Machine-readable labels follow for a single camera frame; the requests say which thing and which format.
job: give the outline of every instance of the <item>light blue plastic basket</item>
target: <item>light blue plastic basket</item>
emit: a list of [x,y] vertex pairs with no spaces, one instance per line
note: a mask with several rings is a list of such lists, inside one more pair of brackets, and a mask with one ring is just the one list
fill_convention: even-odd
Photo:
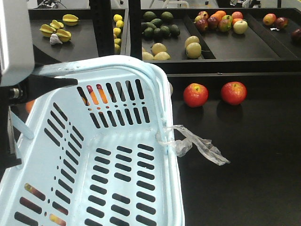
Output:
[[165,73],[132,57],[106,56],[34,74],[79,84],[36,100],[26,122],[34,138],[18,140],[23,164],[6,170],[0,183],[0,225],[184,226],[176,154],[156,139],[174,138],[161,133],[173,124]]

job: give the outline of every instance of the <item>basket slot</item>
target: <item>basket slot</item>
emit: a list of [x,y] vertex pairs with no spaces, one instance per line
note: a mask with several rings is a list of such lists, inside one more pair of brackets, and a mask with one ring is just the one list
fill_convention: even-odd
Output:
[[38,214],[41,214],[41,213],[42,213],[42,208],[41,208],[40,206],[36,205],[35,203],[31,202],[30,200],[28,200],[28,199],[26,199],[26,198],[24,198],[24,197],[21,197],[21,198],[20,198],[20,203],[21,203],[23,206],[25,206],[25,207],[31,209],[32,211],[34,211],[34,212],[36,212],[36,213],[38,213]]
[[91,185],[90,190],[95,191],[99,194],[107,194],[107,189],[99,187],[97,185]]
[[118,219],[118,218],[116,218],[116,217],[111,217],[111,218],[110,218],[110,222],[111,222],[112,224],[117,225],[117,226],[129,226],[129,223],[128,223],[128,222],[125,222],[125,221],[123,221],[123,220],[120,220],[120,219]]
[[24,185],[24,188],[25,188],[26,191],[30,192],[31,194],[33,194],[37,198],[41,199],[42,201],[45,201],[46,196],[42,192],[40,192],[38,189],[36,189],[35,187],[33,187],[30,184],[26,183]]
[[115,177],[115,178],[118,178],[118,179],[120,179],[120,180],[126,181],[126,182],[130,182],[130,181],[132,180],[131,177],[126,176],[126,175],[124,175],[124,174],[122,174],[122,173],[115,173],[115,174],[114,174],[114,177]]
[[63,188],[65,189],[67,192],[69,193],[72,193],[73,192],[73,189],[67,185],[65,182],[63,182],[61,179],[58,180],[58,184]]
[[125,208],[122,208],[118,205],[112,205],[111,210],[114,211],[114,212],[120,213],[120,214],[122,214],[123,216],[126,216],[126,217],[130,215],[129,210],[127,210]]
[[112,195],[112,198],[119,201],[119,202],[122,202],[124,204],[129,204],[130,201],[131,201],[129,198],[124,197],[123,195],[120,195],[120,194],[117,194],[117,193],[114,193]]
[[68,210],[63,207],[62,205],[58,204],[57,202],[52,202],[52,207],[55,208],[56,210],[60,211],[61,213],[68,215]]
[[85,225],[88,225],[88,226],[103,226],[103,225],[101,225],[101,224],[99,224],[99,223],[97,223],[97,222],[95,222],[91,219],[86,219],[85,220]]
[[63,128],[65,129],[65,125],[64,123],[57,117],[57,115],[53,112],[53,111],[50,111],[50,115],[54,118],[54,120],[57,121],[57,123]]
[[106,204],[106,201],[105,201],[105,200],[103,200],[103,199],[101,199],[101,198],[99,198],[99,197],[96,197],[96,196],[94,196],[94,195],[90,195],[90,196],[88,197],[88,200],[89,200],[90,202],[93,202],[93,203],[95,203],[95,204],[97,204],[97,205],[100,205],[100,206],[104,206],[104,205]]
[[144,216],[141,216],[141,215],[137,215],[136,216],[136,220],[144,225],[147,225],[147,226],[156,226],[157,223],[151,219],[148,219]]
[[62,118],[65,120],[65,121],[68,121],[68,118],[67,116],[65,115],[65,113],[60,109],[60,107],[54,102],[53,103],[53,107],[55,107],[55,109],[57,110],[57,112],[62,116]]
[[154,175],[152,175],[150,173],[147,173],[147,172],[144,172],[144,171],[138,171],[137,175],[141,176],[143,178],[149,179],[149,180],[154,180],[155,179]]
[[146,194],[144,192],[137,192],[136,196],[139,198],[142,198],[144,200],[147,200],[149,202],[155,202],[156,198],[150,194]]
[[87,213],[90,213],[96,217],[99,217],[99,218],[103,218],[104,217],[104,212],[100,211],[100,210],[97,210],[93,207],[88,207],[87,208]]
[[143,188],[148,189],[148,190],[151,190],[151,191],[154,191],[154,190],[155,190],[155,186],[154,186],[154,185],[151,185],[151,184],[149,184],[149,183],[143,182],[143,181],[141,181],[141,180],[138,180],[138,181],[137,181],[137,185],[138,185],[139,187],[143,187]]
[[154,215],[156,213],[156,210],[154,208],[152,208],[150,206],[147,206],[147,205],[144,205],[142,203],[137,203],[136,204],[136,208],[140,209],[140,210],[142,210],[144,212],[147,212],[149,214],[152,214],[152,215]]
[[66,195],[64,195],[63,193],[61,193],[59,190],[55,191],[55,195],[57,197],[59,197],[61,200],[63,200],[65,203],[70,204],[70,198],[68,198]]
[[98,176],[98,175],[92,175],[92,180],[95,180],[95,181],[97,181],[97,182],[99,182],[99,183],[102,183],[102,184],[107,184],[108,183],[108,179],[107,178],[103,178],[103,177],[101,177],[101,176]]
[[147,169],[149,169],[149,170],[155,169],[154,165],[151,165],[151,164],[148,164],[148,163],[142,162],[142,161],[139,161],[139,162],[137,163],[137,165],[138,165],[138,166],[141,166],[141,167],[143,167],[143,168],[147,168]]
[[29,226],[38,226],[38,222],[20,212],[15,213],[15,219]]
[[66,155],[76,164],[79,164],[79,161],[68,151],[66,150]]
[[104,167],[101,167],[101,166],[95,165],[93,167],[93,169],[96,170],[96,171],[98,171],[98,172],[104,173],[104,174],[108,174],[109,173],[109,170],[107,168],[104,168]]
[[50,214],[49,219],[60,226],[66,226],[66,221],[60,219],[58,216],[56,216],[54,214]]
[[58,147],[61,146],[61,143],[52,135],[52,133],[47,128],[44,128],[44,132]]
[[77,173],[76,169],[68,162],[66,159],[63,160],[63,163],[68,169],[70,169],[74,174]]

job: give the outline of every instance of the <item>fruit display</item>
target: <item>fruit display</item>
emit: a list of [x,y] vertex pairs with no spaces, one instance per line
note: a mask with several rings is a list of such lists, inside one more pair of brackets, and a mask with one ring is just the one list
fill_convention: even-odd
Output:
[[243,83],[239,81],[228,82],[221,89],[221,97],[223,101],[230,105],[239,105],[247,95],[247,89]]
[[113,21],[115,22],[113,28],[113,35],[114,35],[114,54],[119,55],[121,52],[121,43],[122,43],[122,31],[124,26],[123,17],[120,14],[115,14],[113,16]]
[[[233,28],[234,33],[244,34],[247,31],[248,23],[243,20],[244,15],[242,12],[235,11],[231,15],[227,14],[223,10],[218,10],[211,16],[206,11],[200,11],[194,19],[194,24],[200,33],[205,33],[208,30],[218,30],[220,32],[228,32]],[[236,25],[234,29],[234,24],[243,20],[240,25]]]
[[75,26],[79,23],[79,18],[72,14],[66,14],[62,18],[62,22],[52,20],[51,23],[42,24],[40,31],[44,37],[50,38],[51,45],[63,44],[71,40],[71,32],[64,29],[64,24],[67,26]]
[[209,92],[207,88],[198,83],[187,86],[183,92],[184,102],[189,107],[201,107],[208,100]]
[[141,32],[145,39],[161,41],[163,38],[178,37],[180,29],[176,24],[172,24],[174,16],[170,12],[163,12],[160,18],[152,11],[147,11],[143,15],[144,22],[141,23]]

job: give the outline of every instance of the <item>black tray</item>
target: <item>black tray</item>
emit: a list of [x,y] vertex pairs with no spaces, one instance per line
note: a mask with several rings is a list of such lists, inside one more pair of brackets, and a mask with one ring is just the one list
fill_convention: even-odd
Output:
[[[187,226],[299,226],[301,77],[169,77],[174,124],[211,139],[230,164],[217,166],[194,145],[178,158]],[[246,100],[230,106],[220,98],[229,81],[241,81]],[[209,99],[189,108],[183,91],[204,84]],[[175,132],[175,138],[183,137]]]
[[[138,14],[140,19],[144,12],[149,9],[141,10]],[[184,57],[185,40],[180,38],[180,42],[162,43],[170,45],[171,60],[169,61],[149,61],[161,67],[168,74],[187,74],[187,73],[273,73],[273,72],[299,72],[301,71],[301,58],[299,46],[294,45],[286,39],[272,35],[271,31],[259,23],[258,19],[263,18],[267,13],[276,15],[288,15],[293,20],[288,29],[301,25],[301,12],[294,8],[207,8],[206,11],[211,15],[217,10],[224,10],[228,14],[234,11],[241,11],[248,21],[249,29],[244,35],[237,35],[231,30],[227,33],[217,31],[208,31],[200,34],[193,24],[194,18],[202,9],[151,9],[150,11],[160,15],[164,11],[169,11],[177,19],[181,19],[185,24],[183,29],[183,39],[190,35],[196,35],[200,38],[203,57],[197,60],[189,60]],[[137,23],[136,20],[130,20],[130,23]],[[131,40],[141,34],[131,33]],[[151,45],[145,43],[142,39],[142,45]],[[138,56],[140,53],[130,53],[131,56]]]
[[[80,19],[80,22],[77,26],[65,25],[64,29],[72,33],[70,42],[64,43],[63,45],[56,44],[51,46],[49,44],[49,38],[43,37],[39,29],[42,24],[50,24],[53,19],[62,21],[62,17],[65,14],[76,15]],[[126,52],[127,42],[128,12],[127,9],[112,9],[112,16],[114,14],[120,14],[124,18],[120,53],[124,55]],[[35,46],[35,55],[48,55],[48,58],[46,58],[46,56],[44,57],[43,64],[77,61],[99,56],[95,40],[92,13],[89,9],[30,9],[29,16],[32,30],[32,41]]]

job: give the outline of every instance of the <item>black table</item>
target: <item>black table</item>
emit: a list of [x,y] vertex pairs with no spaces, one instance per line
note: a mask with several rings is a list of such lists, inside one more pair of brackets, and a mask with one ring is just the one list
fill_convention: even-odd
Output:
[[[301,78],[296,76],[170,77],[174,124],[183,124],[231,161],[217,166],[194,146],[178,158],[187,226],[301,225]],[[239,106],[220,100],[228,81],[242,81]],[[209,100],[189,108],[182,92],[191,82]],[[178,133],[177,139],[183,139]]]

